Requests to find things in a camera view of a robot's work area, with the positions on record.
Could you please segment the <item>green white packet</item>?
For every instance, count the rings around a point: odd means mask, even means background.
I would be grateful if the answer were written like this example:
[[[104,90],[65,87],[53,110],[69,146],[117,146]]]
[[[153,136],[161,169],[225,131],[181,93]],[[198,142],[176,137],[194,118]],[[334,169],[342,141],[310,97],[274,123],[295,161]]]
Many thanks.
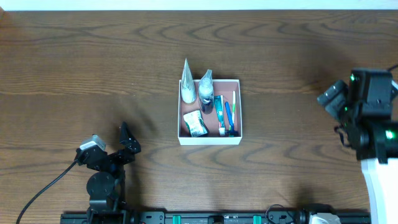
[[[208,134],[201,111],[196,110],[183,115],[184,122],[191,137],[197,138]]]

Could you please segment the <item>white Pantene tube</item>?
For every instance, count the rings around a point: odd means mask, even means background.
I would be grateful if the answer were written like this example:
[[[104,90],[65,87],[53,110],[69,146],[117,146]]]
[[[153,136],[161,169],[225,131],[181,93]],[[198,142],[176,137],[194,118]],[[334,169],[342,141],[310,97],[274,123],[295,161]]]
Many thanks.
[[[196,100],[195,83],[187,59],[185,59],[183,66],[180,94],[186,104],[192,104]]]

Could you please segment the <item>clear spray bottle dark liquid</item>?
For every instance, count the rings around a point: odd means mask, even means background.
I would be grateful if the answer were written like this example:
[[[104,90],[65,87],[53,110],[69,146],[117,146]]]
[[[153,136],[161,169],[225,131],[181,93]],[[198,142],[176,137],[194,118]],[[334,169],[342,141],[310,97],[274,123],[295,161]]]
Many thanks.
[[[208,69],[198,85],[200,109],[204,114],[210,114],[214,105],[214,88],[212,70]]]

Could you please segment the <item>green red toothpaste tube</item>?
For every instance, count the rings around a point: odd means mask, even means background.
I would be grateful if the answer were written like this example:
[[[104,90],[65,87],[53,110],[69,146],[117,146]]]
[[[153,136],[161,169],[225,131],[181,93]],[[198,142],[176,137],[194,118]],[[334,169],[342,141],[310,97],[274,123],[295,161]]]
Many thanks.
[[[215,109],[218,118],[218,131],[220,136],[225,136],[225,123],[224,123],[224,103],[223,95],[218,95],[214,97]]]

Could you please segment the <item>green white toothbrush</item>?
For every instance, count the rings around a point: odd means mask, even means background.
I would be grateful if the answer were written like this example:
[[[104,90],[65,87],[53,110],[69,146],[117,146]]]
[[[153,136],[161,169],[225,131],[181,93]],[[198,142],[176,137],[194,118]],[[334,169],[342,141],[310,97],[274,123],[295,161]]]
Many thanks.
[[[229,111],[229,134],[234,136],[236,131],[234,130],[234,120],[235,120],[235,110],[236,110],[236,92],[233,91],[232,109]]]

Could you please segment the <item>blue disposable razor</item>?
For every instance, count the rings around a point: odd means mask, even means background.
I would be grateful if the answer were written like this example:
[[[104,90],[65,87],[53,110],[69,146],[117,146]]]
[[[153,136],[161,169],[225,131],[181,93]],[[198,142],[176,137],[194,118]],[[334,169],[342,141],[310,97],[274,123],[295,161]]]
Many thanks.
[[[234,110],[236,107],[236,100],[233,100],[232,109],[229,107],[229,103],[226,101],[224,103],[224,107],[226,109],[226,114],[229,122],[229,130],[227,131],[229,137],[238,137],[238,132],[234,130]]]

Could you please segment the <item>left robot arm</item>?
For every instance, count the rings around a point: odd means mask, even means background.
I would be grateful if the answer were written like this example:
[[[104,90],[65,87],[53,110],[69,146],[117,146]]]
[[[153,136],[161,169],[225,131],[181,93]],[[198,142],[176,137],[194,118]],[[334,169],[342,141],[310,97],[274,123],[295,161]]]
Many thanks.
[[[95,134],[76,150],[75,162],[96,171],[86,184],[90,196],[87,223],[134,223],[135,214],[126,205],[124,166],[135,161],[141,146],[127,123],[119,130],[123,148],[114,153],[107,153],[105,142]]]

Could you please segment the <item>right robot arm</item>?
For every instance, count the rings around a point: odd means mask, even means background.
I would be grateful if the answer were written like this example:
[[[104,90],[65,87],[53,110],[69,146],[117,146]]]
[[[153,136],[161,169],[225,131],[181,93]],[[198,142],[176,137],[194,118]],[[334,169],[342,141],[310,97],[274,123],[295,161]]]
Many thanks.
[[[371,223],[397,223],[397,82],[392,70],[354,68],[317,98],[339,123],[334,131],[356,152],[365,178]]]

